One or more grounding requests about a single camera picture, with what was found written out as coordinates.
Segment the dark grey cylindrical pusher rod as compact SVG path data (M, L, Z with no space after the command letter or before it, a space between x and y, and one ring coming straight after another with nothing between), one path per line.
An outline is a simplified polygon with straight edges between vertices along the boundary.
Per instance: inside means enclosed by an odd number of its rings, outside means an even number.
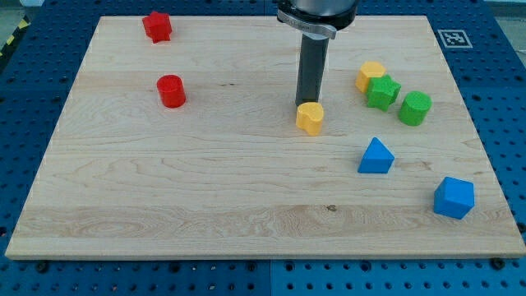
M325 69L328 39L302 36L295 104L317 102Z

